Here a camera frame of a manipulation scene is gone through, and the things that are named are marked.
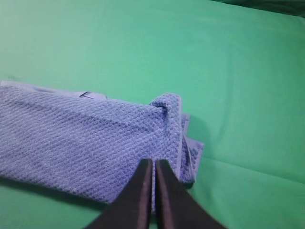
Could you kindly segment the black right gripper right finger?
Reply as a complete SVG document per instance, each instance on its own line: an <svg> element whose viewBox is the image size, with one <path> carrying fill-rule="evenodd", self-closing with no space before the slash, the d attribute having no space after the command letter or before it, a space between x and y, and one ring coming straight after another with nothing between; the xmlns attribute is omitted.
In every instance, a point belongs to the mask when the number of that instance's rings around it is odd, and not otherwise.
<svg viewBox="0 0 305 229"><path fill-rule="evenodd" d="M155 164L155 211L159 229L223 229L190 196L167 160Z"/></svg>

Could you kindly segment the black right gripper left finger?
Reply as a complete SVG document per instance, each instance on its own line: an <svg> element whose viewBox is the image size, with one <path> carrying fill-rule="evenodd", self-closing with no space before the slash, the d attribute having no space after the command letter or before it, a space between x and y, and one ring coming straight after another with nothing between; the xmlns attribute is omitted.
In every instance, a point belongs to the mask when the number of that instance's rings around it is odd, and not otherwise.
<svg viewBox="0 0 305 229"><path fill-rule="evenodd" d="M87 229L147 229L152 205L151 159L142 159L119 196Z"/></svg>

